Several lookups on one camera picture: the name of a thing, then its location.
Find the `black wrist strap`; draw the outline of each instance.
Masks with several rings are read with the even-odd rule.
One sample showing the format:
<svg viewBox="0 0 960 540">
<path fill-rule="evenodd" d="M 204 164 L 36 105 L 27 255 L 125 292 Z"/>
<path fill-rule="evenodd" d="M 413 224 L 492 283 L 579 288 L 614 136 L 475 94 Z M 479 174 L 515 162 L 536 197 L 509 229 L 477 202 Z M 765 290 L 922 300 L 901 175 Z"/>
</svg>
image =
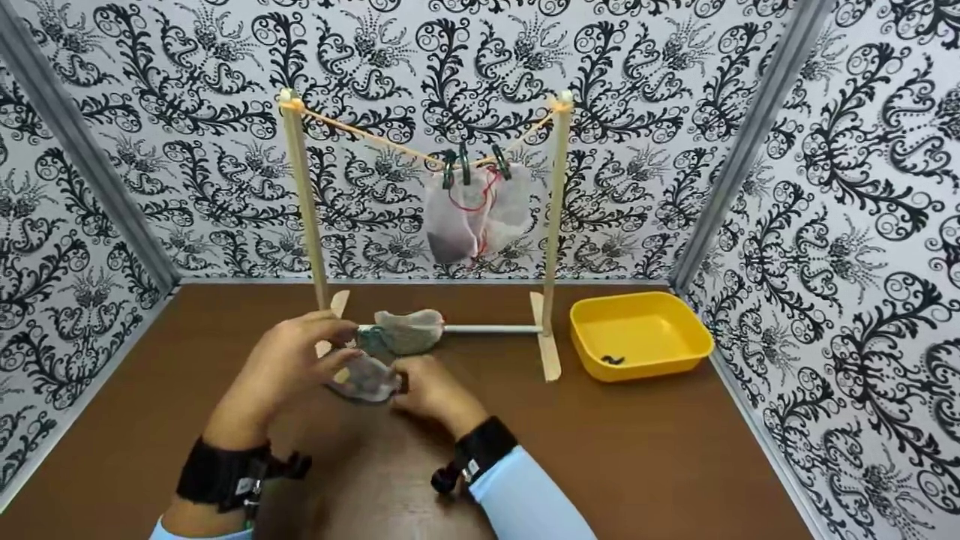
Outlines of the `black wrist strap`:
<svg viewBox="0 0 960 540">
<path fill-rule="evenodd" d="M 270 453 L 270 441 L 253 449 L 231 451 L 214 448 L 201 437 L 183 464 L 177 495 L 192 503 L 216 504 L 220 513 L 246 506 L 250 515 L 259 504 L 264 480 L 302 479 L 311 463 L 309 455 L 296 452 L 286 462 L 280 461 Z"/>
<path fill-rule="evenodd" d="M 491 416 L 464 435 L 453 448 L 453 461 L 437 469 L 430 484 L 438 493 L 450 493 L 463 477 L 471 485 L 516 447 L 516 437 L 499 418 Z"/>
</svg>

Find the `wooden drying rack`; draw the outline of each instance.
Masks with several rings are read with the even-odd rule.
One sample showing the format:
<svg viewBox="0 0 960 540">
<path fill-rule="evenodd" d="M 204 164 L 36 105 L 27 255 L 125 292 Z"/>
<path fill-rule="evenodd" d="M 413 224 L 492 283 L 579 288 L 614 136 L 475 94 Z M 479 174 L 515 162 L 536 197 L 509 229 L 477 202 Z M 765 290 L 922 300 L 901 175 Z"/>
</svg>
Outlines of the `wooden drying rack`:
<svg viewBox="0 0 960 540">
<path fill-rule="evenodd" d="M 303 221 L 303 242 L 307 255 L 310 258 L 310 271 L 313 275 L 314 291 L 317 295 L 317 306 L 320 309 L 330 309 L 342 317 L 347 307 L 349 290 L 341 290 L 327 302 L 326 272 L 324 267 L 324 253 L 321 247 L 320 221 L 317 219 L 317 209 L 310 186 L 306 156 L 306 139 L 303 135 L 302 117 L 309 115 L 320 121 L 331 124 L 340 129 L 370 137 L 385 144 L 389 144 L 404 151 L 405 147 L 396 145 L 392 141 L 376 135 L 357 130 L 352 126 L 342 124 L 332 118 L 322 116 L 308 110 L 297 93 L 292 88 L 284 88 L 279 95 L 280 115 L 283 119 L 283 128 L 286 133 L 287 146 L 290 152 L 290 161 L 293 164 L 294 179 L 297 181 L 297 197 L 300 202 L 300 218 Z M 522 135 L 517 144 L 533 131 L 543 126 L 551 117 L 555 117 L 557 150 L 551 173 L 550 211 L 547 215 L 547 248 L 546 268 L 543 276 L 543 292 L 530 293 L 530 309 L 533 311 L 533 325 L 444 325 L 446 333 L 531 333 L 537 336 L 540 344 L 540 361 L 543 364 L 543 376 L 547 381 L 560 378 L 560 358 L 557 355 L 557 343 L 553 333 L 552 315 L 554 288 L 557 274 L 557 252 L 560 248 L 560 221 L 561 209 L 564 202 L 564 177 L 566 170 L 566 152 L 570 134 L 570 117 L 573 111 L 573 95 L 569 90 L 562 91 L 556 98 L 548 100 L 550 114 Z M 419 152 L 409 151 L 423 156 Z M 322 342 L 317 345 L 317 354 L 322 356 L 329 350 L 329 344 Z"/>
</svg>

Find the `wooden base foot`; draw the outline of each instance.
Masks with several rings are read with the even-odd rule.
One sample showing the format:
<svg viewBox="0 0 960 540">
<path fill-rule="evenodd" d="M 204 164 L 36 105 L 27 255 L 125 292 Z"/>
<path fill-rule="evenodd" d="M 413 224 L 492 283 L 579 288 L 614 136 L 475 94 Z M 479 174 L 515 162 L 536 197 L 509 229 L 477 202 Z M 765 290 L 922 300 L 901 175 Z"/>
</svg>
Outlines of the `wooden base foot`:
<svg viewBox="0 0 960 540">
<path fill-rule="evenodd" d="M 530 307 L 534 311 L 534 324 L 543 326 L 543 295 L 539 292 L 530 293 Z M 543 364 L 543 377 L 547 382 L 560 378 L 562 372 L 560 367 L 560 355 L 557 354 L 557 342 L 554 335 L 544 335 L 543 332 L 537 334 L 537 341 L 540 343 L 540 362 Z"/>
<path fill-rule="evenodd" d="M 347 310 L 347 299 L 350 297 L 350 291 L 341 290 L 337 291 L 337 294 L 333 295 L 333 298 L 330 299 L 330 311 L 333 311 L 338 317 L 344 316 L 344 311 Z M 330 352 L 332 346 L 326 342 L 321 341 L 315 347 L 317 351 L 317 358 L 322 357 L 323 355 Z"/>
</svg>

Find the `light blue sleeve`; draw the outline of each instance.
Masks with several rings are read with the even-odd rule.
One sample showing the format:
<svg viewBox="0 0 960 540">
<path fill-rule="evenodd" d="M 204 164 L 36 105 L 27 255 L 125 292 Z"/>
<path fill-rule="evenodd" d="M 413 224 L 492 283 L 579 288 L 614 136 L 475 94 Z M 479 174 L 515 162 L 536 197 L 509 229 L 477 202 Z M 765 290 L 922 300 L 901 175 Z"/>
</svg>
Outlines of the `light blue sleeve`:
<svg viewBox="0 0 960 540">
<path fill-rule="evenodd" d="M 253 539 L 253 529 L 248 528 L 247 530 L 241 530 L 240 532 L 234 532 L 224 536 L 216 536 L 213 538 L 207 538 L 205 540 L 252 540 Z M 156 520 L 156 527 L 154 527 L 154 532 L 150 535 L 150 540 L 191 540 L 190 538 L 184 538 L 182 536 L 177 536 L 176 534 L 170 534 L 163 528 L 163 524 L 160 520 Z"/>
<path fill-rule="evenodd" d="M 470 486 L 499 540 L 596 540 L 560 487 L 522 447 Z"/>
</svg>

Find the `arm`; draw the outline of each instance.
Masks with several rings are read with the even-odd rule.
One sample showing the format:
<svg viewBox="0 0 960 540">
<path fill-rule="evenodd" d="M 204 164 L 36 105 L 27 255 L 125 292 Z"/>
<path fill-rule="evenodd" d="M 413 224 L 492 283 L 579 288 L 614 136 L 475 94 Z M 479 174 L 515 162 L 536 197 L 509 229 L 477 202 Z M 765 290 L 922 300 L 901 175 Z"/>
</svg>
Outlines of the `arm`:
<svg viewBox="0 0 960 540">
<path fill-rule="evenodd" d="M 352 339 L 356 328 L 329 311 L 317 311 L 283 321 L 267 331 L 210 416 L 204 442 L 229 451 L 245 451 L 266 443 L 267 427 L 284 403 L 330 380 L 344 362 L 359 354 L 341 349 L 317 360 L 317 342 L 343 345 Z M 242 508 L 219 513 L 215 504 L 191 503 L 174 495 L 151 540 L 247 540 L 252 538 L 252 530 L 245 521 Z"/>
<path fill-rule="evenodd" d="M 436 359 L 403 358 L 394 368 L 406 374 L 409 388 L 407 394 L 394 397 L 394 407 L 439 420 L 454 439 L 460 440 L 490 418 Z M 522 447 L 514 447 L 469 490 L 500 540 L 596 539 L 573 503 Z"/>
</svg>

